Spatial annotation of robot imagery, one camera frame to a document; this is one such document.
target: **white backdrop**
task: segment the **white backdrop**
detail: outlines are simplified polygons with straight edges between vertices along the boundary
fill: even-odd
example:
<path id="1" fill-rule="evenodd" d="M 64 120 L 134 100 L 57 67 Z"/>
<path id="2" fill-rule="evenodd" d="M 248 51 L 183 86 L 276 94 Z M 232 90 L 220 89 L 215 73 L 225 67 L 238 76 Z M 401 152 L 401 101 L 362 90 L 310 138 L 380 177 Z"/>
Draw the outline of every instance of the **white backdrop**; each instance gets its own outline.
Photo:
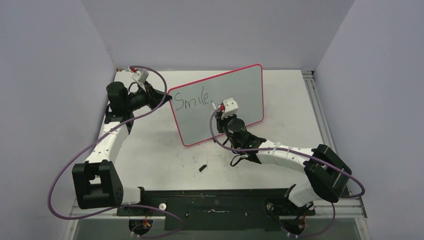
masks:
<path id="1" fill-rule="evenodd" d="M 424 236 L 423 10 L 356 0 L 315 73 L 337 151 L 367 190 L 373 240 Z"/>
<path id="2" fill-rule="evenodd" d="M 114 75 L 79 0 L 0 1 L 0 239 L 62 239 L 67 222 L 49 212 L 48 190 L 98 135 Z M 69 215 L 70 171 L 54 193 Z"/>
<path id="3" fill-rule="evenodd" d="M 82 0 L 122 68 L 315 70 L 354 0 Z"/>

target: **purple cable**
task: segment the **purple cable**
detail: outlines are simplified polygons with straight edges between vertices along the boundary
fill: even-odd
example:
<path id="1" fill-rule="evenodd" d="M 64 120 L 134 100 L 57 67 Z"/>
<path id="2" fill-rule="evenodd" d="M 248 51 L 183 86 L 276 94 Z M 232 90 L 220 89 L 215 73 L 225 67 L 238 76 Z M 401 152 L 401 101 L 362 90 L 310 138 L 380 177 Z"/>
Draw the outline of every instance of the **purple cable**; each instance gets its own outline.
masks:
<path id="1" fill-rule="evenodd" d="M 328 166 L 328 167 L 330 167 L 330 168 L 332 168 L 333 170 L 335 170 L 336 172 L 338 172 L 338 173 L 340 173 L 340 174 L 342 174 L 342 175 L 344 175 L 344 176 L 346 176 L 346 177 L 348 177 L 348 178 L 350 178 L 350 179 L 352 179 L 355 183 L 357 183 L 358 185 L 359 185 L 359 187 L 360 187 L 360 189 L 361 189 L 361 192 L 360 193 L 358 193 L 358 194 L 355 194 L 355 195 L 349 195 L 349 196 L 342 196 L 342 198 L 345 198 L 345 199 L 352 199 L 352 198 L 358 198 L 358 197 L 360 197 L 360 196 L 362 196 L 362 195 L 364 195 L 365 194 L 365 187 L 364 187 L 364 185 L 356 178 L 356 177 L 354 177 L 354 176 L 352 176 L 352 175 L 350 175 L 349 173 L 347 173 L 347 172 L 345 172 L 345 171 L 343 171 L 343 170 L 341 170 L 341 169 L 339 169 L 338 167 L 336 167 L 336 166 L 334 166 L 334 165 L 332 165 L 332 164 L 330 164 L 330 163 L 328 163 L 328 162 L 326 162 L 326 161 L 323 161 L 323 160 L 321 160 L 321 159 L 319 159 L 319 158 L 317 158 L 317 157 L 315 157 L 315 156 L 311 156 L 311 155 L 308 155 L 308 154 L 305 154 L 305 153 L 302 153 L 302 152 L 299 152 L 299 151 L 295 151 L 295 150 L 289 150 L 289 149 L 287 149 L 287 148 L 284 148 L 284 147 L 277 147 L 277 148 L 273 148 L 273 147 L 263 147 L 263 148 L 249 148 L 249 149 L 235 149 L 235 148 L 232 148 L 232 147 L 227 147 L 227 146 L 225 146 L 225 145 L 223 145 L 222 143 L 220 143 L 219 141 L 218 141 L 218 139 L 217 139 L 217 136 L 215 136 L 215 134 L 214 134 L 214 129 L 213 129 L 213 126 L 212 126 L 212 120 L 214 119 L 214 116 L 217 114 L 217 112 L 219 112 L 220 111 L 220 108 L 218 107 L 214 112 L 213 112 L 213 114 L 210 116 L 210 120 L 209 120 L 209 129 L 210 129 L 210 134 L 212 134 L 212 138 L 213 138 L 213 140 L 219 145 L 219 146 L 221 146 L 221 147 L 223 147 L 224 149 L 227 149 L 227 150 L 230 150 L 230 151 L 233 151 L 233 152 L 256 152 L 256 151 L 265 151 L 265 150 L 280 150 L 280 151 L 285 151 L 285 152 L 287 152 L 287 151 L 290 151 L 291 153 L 294 153 L 294 154 L 297 154 L 297 155 L 300 155 L 300 156 L 303 156 L 303 157 L 306 157 L 306 158 L 309 158 L 309 159 L 313 159 L 313 160 L 315 160 L 315 161 L 317 161 L 318 163 L 320 163 L 320 164 L 324 164 L 324 165 L 326 165 L 326 166 Z"/>
<path id="2" fill-rule="evenodd" d="M 88 218 L 88 217 L 91 217 L 91 216 L 94 216 L 94 215 L 97 215 L 97 214 L 101 214 L 101 213 L 104 213 L 104 212 L 107 212 L 107 211 L 109 211 L 109 210 L 112 210 L 112 209 L 116 209 L 117 207 L 116 206 L 113 206 L 113 207 L 108 207 L 108 208 L 106 208 L 106 209 L 103 209 L 103 210 L 100 210 L 100 211 L 97 211 L 97 212 L 94 212 L 94 213 L 90 213 L 90 214 L 87 214 L 87 215 L 82 215 L 82 216 L 63 216 L 63 215 L 60 215 L 59 213 L 57 213 L 54 209 L 53 209 L 53 206 L 52 206 L 52 194 L 53 194 L 53 189 L 55 189 L 55 186 L 56 186 L 56 184 L 58 183 L 58 180 L 59 180 L 59 178 L 61 177 L 61 175 L 65 172 L 65 170 L 79 157 L 79 156 L 81 156 L 83 153 L 85 153 L 86 151 L 88 151 L 89 149 L 91 149 L 92 147 L 94 147 L 96 144 L 98 144 L 100 141 L 102 141 L 104 138 L 106 138 L 111 132 L 113 132 L 113 131 L 115 131 L 115 130 L 117 130 L 119 127 L 121 127 L 122 125 L 124 125 L 124 124 L 127 124 L 127 123 L 129 123 L 129 122 L 131 122 L 131 121 L 134 121 L 134 120 L 137 120 L 137 119 L 140 119 L 140 118 L 142 118 L 142 117 L 145 117 L 145 116 L 147 116 L 147 115 L 149 115 L 149 114 L 151 114 L 151 113 L 153 113 L 154 111 L 156 111 L 163 103 L 164 103 L 164 101 L 165 101 L 165 97 L 167 96 L 166 95 L 166 93 L 167 93 L 167 82 L 165 81 L 165 78 L 159 73 L 159 72 L 157 72 L 156 70 L 154 70 L 154 69 L 152 69 L 152 68 L 150 68 L 150 67 L 146 67 L 146 66 L 139 66 L 139 65 L 135 65 L 135 66 L 130 66 L 129 67 L 130 69 L 131 68 L 139 68 L 139 69 L 146 69 L 146 70 L 149 70 L 149 71 L 152 71 L 152 72 L 154 72 L 155 74 L 157 74 L 161 79 L 162 79 L 162 81 L 163 81 L 163 85 L 165 86 L 165 90 L 163 91 L 165 94 L 163 95 L 163 97 L 162 97 L 162 99 L 160 100 L 160 102 L 159 102 L 159 104 L 155 107 L 155 108 L 153 108 L 151 111 L 149 111 L 149 112 L 147 112 L 147 113 L 145 113 L 145 114 L 142 114 L 142 115 L 140 115 L 140 116 L 136 116 L 136 117 L 134 117 L 134 118 L 131 118 L 131 119 L 128 119 L 128 120 L 126 120 L 126 121 L 123 121 L 123 122 L 121 122 L 120 124 L 118 124 L 117 126 L 115 126 L 115 127 L 113 127 L 112 129 L 110 129 L 110 131 L 109 132 L 106 132 L 105 134 L 103 134 L 101 137 L 99 137 L 96 141 L 94 141 L 92 144 L 90 144 L 90 145 L 88 145 L 86 148 L 84 148 L 82 151 L 80 151 L 79 153 L 77 153 L 69 162 L 67 162 L 67 164 L 65 164 L 65 166 L 59 171 L 59 173 L 57 174 L 57 176 L 54 178 L 54 180 L 53 180 L 53 183 L 51 184 L 51 186 L 50 186 L 50 190 L 48 191 L 48 196 L 47 196 L 47 207 L 48 207 L 48 210 L 51 212 L 51 214 L 53 214 L 54 216 L 56 216 L 57 218 L 60 218 L 60 219 L 63 219 L 63 220 L 78 220 L 78 219 L 85 219 L 85 218 Z"/>
<path id="3" fill-rule="evenodd" d="M 306 235 L 297 235 L 297 237 L 298 237 L 298 238 L 308 238 L 308 237 L 318 236 L 318 235 L 320 235 L 320 234 L 323 234 L 323 233 L 327 232 L 327 230 L 329 230 L 329 229 L 333 226 L 334 221 L 335 221 L 335 219 L 336 219 L 336 208 L 334 207 L 334 204 L 333 204 L 332 202 L 330 202 L 330 203 L 331 203 L 331 206 L 332 206 L 332 219 L 331 219 L 330 224 L 329 224 L 326 228 L 322 229 L 322 230 L 321 230 L 321 231 L 319 231 L 319 232 L 310 233 L 310 234 L 306 234 Z M 284 228 L 283 224 L 281 224 L 281 227 L 282 227 L 282 229 L 284 229 L 284 231 L 288 232 L 288 233 L 290 234 L 290 236 L 292 236 L 292 237 L 296 237 L 296 235 L 295 235 L 295 234 L 292 234 L 292 233 L 290 233 L 289 231 L 287 231 L 287 230 Z"/>
<path id="4" fill-rule="evenodd" d="M 178 228 L 178 229 L 175 229 L 175 230 L 172 230 L 172 231 L 169 231 L 169 232 L 163 233 L 163 234 L 155 235 L 155 236 L 143 236 L 143 235 L 140 235 L 139 237 L 140 237 L 141 239 L 155 239 L 155 238 L 160 238 L 160 237 L 167 236 L 167 235 L 170 235 L 170 234 L 176 233 L 176 232 L 178 232 L 178 231 L 181 231 L 181 230 L 184 228 L 184 220 L 182 220 L 179 216 L 177 216 L 177 215 L 175 215 L 175 214 L 173 214 L 173 213 L 170 213 L 170 212 L 168 212 L 168 211 L 160 210 L 159 208 L 152 207 L 152 206 L 135 205 L 135 204 L 130 204 L 130 205 L 125 206 L 125 207 L 135 207 L 135 208 L 144 208 L 144 209 L 151 209 L 151 210 L 155 210 L 155 211 L 158 211 L 158 212 L 162 212 L 162 213 L 164 213 L 164 214 L 167 214 L 167 215 L 169 215 L 169 216 L 171 216 L 171 217 L 174 217 L 175 219 L 177 219 L 178 221 L 180 221 L 180 222 L 182 223 L 182 227 L 180 227 L 180 228 Z M 131 229 L 131 232 L 132 232 L 132 233 L 134 233 L 134 231 L 135 231 L 138 227 L 140 227 L 140 226 L 142 226 L 142 225 L 143 225 L 143 223 L 141 223 L 141 224 L 139 224 L 139 225 L 137 225 L 137 226 L 133 227 L 133 228 Z"/>

